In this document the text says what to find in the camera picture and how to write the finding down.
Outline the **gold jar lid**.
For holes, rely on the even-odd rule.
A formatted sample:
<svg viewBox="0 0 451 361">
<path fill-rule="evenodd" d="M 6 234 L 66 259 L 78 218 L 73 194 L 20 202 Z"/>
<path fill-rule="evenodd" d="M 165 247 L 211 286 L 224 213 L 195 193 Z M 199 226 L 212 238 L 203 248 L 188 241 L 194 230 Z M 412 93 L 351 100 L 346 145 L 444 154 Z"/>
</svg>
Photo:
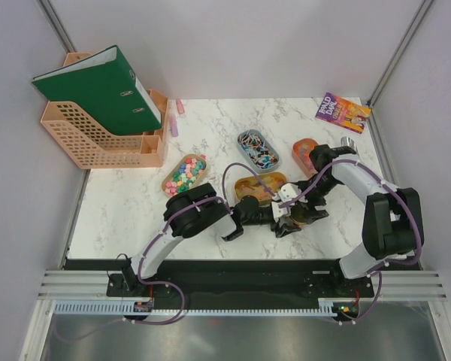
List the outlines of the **gold jar lid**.
<svg viewBox="0 0 451 361">
<path fill-rule="evenodd" d="M 293 208 L 290 214 L 291 221 L 299 226 L 307 225 L 309 223 L 307 211 L 303 208 Z"/>
</svg>

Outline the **orange tray of gummies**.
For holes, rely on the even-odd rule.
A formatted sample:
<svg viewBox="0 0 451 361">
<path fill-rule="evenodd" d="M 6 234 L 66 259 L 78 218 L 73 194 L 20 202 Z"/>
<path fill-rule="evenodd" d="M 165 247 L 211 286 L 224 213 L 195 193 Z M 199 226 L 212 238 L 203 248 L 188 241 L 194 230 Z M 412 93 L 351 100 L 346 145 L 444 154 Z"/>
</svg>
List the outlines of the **orange tray of gummies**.
<svg viewBox="0 0 451 361">
<path fill-rule="evenodd" d="M 316 174 L 316 169 L 310 159 L 310 152 L 317 145 L 318 143 L 312 138 L 303 138 L 296 141 L 292 146 L 292 158 L 307 178 L 311 178 Z"/>
</svg>

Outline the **tan tray of popsicle candies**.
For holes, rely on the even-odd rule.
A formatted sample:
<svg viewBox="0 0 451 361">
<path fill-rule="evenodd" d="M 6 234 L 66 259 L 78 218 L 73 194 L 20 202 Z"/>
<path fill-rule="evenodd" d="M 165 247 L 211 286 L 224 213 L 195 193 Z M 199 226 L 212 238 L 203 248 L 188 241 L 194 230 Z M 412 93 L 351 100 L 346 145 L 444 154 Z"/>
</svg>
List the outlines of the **tan tray of popsicle candies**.
<svg viewBox="0 0 451 361">
<path fill-rule="evenodd" d="M 287 177 L 278 172 L 268 172 L 259 176 L 263 183 L 273 192 L 277 192 L 287 181 Z M 235 196 L 238 201 L 245 196 L 254 196 L 258 199 L 259 205 L 269 205 L 272 195 L 265 190 L 256 177 L 243 177 L 235 183 Z"/>
</svg>

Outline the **silver metal scoop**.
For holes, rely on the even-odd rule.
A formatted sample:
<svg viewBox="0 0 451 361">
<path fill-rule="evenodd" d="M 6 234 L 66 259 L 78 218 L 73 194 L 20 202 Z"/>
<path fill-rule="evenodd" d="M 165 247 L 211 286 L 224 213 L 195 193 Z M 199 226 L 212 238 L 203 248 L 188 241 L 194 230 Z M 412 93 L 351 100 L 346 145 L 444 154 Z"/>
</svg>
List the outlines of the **silver metal scoop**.
<svg viewBox="0 0 451 361">
<path fill-rule="evenodd" d="M 356 143 L 350 137 L 342 137 L 341 138 L 341 146 L 342 147 L 350 147 L 351 149 L 354 149 L 354 151 L 357 151 Z"/>
</svg>

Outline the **grey tray of lollipops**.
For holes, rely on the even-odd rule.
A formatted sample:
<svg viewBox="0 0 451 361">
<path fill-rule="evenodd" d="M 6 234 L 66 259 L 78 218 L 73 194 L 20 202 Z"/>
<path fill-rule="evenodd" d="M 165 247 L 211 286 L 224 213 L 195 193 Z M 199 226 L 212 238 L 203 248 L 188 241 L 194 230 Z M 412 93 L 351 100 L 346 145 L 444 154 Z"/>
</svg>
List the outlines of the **grey tray of lollipops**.
<svg viewBox="0 0 451 361">
<path fill-rule="evenodd" d="M 237 145 L 252 170 L 258 174 L 276 171 L 280 156 L 265 136 L 256 129 L 248 129 L 237 136 Z"/>
</svg>

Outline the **beige tray of star candies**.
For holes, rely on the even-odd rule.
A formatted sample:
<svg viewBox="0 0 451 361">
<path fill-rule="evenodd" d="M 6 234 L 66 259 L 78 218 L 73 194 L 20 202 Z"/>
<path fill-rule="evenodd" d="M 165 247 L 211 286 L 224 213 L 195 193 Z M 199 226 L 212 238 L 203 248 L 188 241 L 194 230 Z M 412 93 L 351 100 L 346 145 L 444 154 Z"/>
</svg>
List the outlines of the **beige tray of star candies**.
<svg viewBox="0 0 451 361">
<path fill-rule="evenodd" d="M 184 193 L 199 185 L 207 171 L 204 155 L 185 155 L 162 182 L 162 192 L 167 197 Z"/>
</svg>

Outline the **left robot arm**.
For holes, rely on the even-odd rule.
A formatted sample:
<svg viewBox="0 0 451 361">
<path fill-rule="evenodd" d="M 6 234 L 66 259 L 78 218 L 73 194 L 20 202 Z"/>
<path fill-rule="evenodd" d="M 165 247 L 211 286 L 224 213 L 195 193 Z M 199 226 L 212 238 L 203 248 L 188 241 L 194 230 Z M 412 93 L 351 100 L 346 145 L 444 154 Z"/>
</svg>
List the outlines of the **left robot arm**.
<svg viewBox="0 0 451 361">
<path fill-rule="evenodd" d="M 278 238 L 301 230 L 280 207 L 279 201 L 261 206 L 256 197 L 244 196 L 235 206 L 229 207 L 209 183 L 169 199 L 163 219 L 164 226 L 157 236 L 138 254 L 127 257 L 121 267 L 123 285 L 134 296 L 148 291 L 150 278 L 181 241 L 210 227 L 215 228 L 225 241 L 243 235 L 245 226 L 269 225 Z"/>
</svg>

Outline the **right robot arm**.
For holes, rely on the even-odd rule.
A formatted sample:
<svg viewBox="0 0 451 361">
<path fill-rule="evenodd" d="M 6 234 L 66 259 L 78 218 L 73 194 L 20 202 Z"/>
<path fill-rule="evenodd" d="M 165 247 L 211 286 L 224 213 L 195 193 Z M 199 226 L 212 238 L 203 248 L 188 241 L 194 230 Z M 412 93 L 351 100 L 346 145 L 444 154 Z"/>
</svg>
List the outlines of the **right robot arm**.
<svg viewBox="0 0 451 361">
<path fill-rule="evenodd" d="M 365 277 L 390 263 L 415 265 L 424 245 L 419 194 L 382 179 L 351 147 L 318 145 L 310 152 L 317 173 L 295 185 L 304 198 L 295 206 L 295 219 L 310 224 L 327 217 L 325 197 L 338 185 L 348 187 L 365 206 L 362 243 L 338 262 L 329 277 L 331 291 L 346 296 Z"/>
</svg>

